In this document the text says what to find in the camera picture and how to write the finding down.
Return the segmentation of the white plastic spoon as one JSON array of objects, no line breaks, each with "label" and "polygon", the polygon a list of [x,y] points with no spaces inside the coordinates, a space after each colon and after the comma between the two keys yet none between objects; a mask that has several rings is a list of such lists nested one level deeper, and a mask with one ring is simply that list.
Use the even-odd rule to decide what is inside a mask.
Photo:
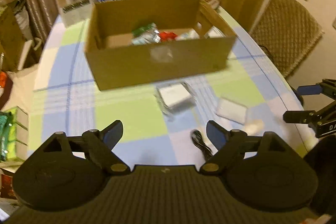
[{"label": "white plastic spoon", "polygon": [[260,133],[263,132],[263,129],[264,129],[264,122],[260,119],[249,121],[243,127],[243,131],[246,132],[249,136],[259,135]]}]

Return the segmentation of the clear plastic lidded case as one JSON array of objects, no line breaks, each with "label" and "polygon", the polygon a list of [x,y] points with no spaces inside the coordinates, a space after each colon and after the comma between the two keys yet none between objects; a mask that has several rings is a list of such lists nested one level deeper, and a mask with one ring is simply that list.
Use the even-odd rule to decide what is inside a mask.
[{"label": "clear plastic lidded case", "polygon": [[215,114],[233,122],[244,124],[247,118],[248,108],[240,103],[226,98],[219,98]]}]

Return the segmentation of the clear white box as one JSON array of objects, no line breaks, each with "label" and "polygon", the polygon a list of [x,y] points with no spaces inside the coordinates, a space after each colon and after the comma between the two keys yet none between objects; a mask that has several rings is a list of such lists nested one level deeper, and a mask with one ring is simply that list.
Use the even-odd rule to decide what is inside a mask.
[{"label": "clear white box", "polygon": [[186,82],[156,87],[155,97],[164,115],[173,116],[196,105],[195,92]]}]

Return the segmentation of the silver green foil bag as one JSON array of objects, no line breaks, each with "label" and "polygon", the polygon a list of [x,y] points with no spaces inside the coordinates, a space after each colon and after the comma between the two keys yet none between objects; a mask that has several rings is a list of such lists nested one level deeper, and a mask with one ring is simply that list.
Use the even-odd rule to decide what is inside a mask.
[{"label": "silver green foil bag", "polygon": [[159,30],[157,29],[157,25],[155,23],[149,23],[133,30],[132,35],[133,38],[131,43],[133,45],[144,45],[161,42]]}]

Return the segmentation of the red candy packet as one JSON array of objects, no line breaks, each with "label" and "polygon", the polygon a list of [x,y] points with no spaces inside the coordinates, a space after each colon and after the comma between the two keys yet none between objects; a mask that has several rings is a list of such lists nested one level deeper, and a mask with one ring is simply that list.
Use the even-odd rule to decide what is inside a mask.
[{"label": "red candy packet", "polygon": [[163,43],[163,42],[174,41],[176,40],[178,36],[177,34],[173,32],[162,31],[159,33],[159,37],[160,37],[160,42]]}]

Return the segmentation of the white green tablet box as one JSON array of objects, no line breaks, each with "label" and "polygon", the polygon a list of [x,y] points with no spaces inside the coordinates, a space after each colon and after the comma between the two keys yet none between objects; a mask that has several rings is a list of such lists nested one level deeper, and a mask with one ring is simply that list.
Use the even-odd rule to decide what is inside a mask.
[{"label": "white green tablet box", "polygon": [[225,38],[226,35],[223,34],[221,32],[221,30],[219,30],[218,28],[216,27],[212,27],[208,32],[207,32],[207,35],[209,38]]}]

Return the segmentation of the green white medicine box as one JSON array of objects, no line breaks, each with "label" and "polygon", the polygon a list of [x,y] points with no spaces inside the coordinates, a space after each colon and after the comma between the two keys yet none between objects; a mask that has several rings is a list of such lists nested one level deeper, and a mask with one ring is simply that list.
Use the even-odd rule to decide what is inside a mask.
[{"label": "green white medicine box", "polygon": [[183,34],[178,35],[175,40],[180,41],[180,40],[195,40],[199,39],[200,36],[195,30],[190,30],[188,32],[185,32]]}]

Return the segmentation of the checked tablecloth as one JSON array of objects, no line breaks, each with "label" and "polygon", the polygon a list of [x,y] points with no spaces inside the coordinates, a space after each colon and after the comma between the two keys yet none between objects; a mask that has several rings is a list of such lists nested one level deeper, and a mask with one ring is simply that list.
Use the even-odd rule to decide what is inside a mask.
[{"label": "checked tablecloth", "polygon": [[247,107],[247,121],[261,120],[263,131],[273,131],[299,155],[318,142],[305,124],[287,124],[286,110],[301,104],[268,57],[248,33],[223,9],[221,17],[237,33],[225,70],[185,79],[195,104],[175,115],[165,115],[157,101],[157,84],[100,91],[84,56],[88,21],[65,27],[56,19],[39,63],[29,124],[29,152],[35,151],[54,132],[81,135],[103,129],[113,121],[123,123],[123,137],[114,153],[129,166],[203,164],[193,145],[193,129],[204,131],[216,121],[230,130],[239,124],[217,116],[221,98]]}]

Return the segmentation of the quilted brown chair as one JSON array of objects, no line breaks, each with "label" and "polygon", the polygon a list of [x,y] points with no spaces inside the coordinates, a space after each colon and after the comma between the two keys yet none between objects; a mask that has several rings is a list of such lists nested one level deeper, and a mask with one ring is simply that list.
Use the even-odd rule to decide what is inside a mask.
[{"label": "quilted brown chair", "polygon": [[298,1],[270,0],[250,36],[288,78],[323,34],[321,25]]}]

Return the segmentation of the brown cardboard box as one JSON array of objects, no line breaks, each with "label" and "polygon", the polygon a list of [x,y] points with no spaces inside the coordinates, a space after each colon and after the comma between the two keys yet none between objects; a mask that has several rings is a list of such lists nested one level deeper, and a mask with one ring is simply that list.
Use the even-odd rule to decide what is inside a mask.
[{"label": "brown cardboard box", "polygon": [[[155,23],[160,31],[195,40],[133,45],[132,31]],[[225,38],[209,38],[216,27]],[[203,0],[118,0],[96,3],[84,53],[100,90],[216,72],[224,69],[236,34]]]}]

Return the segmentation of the cardboard boxes pile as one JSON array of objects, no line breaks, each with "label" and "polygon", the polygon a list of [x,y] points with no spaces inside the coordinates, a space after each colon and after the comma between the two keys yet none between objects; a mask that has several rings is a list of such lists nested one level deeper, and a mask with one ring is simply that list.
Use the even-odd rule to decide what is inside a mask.
[{"label": "cardboard boxes pile", "polygon": [[26,0],[1,7],[1,59],[4,71],[17,72],[37,64],[43,40],[33,34]]}]

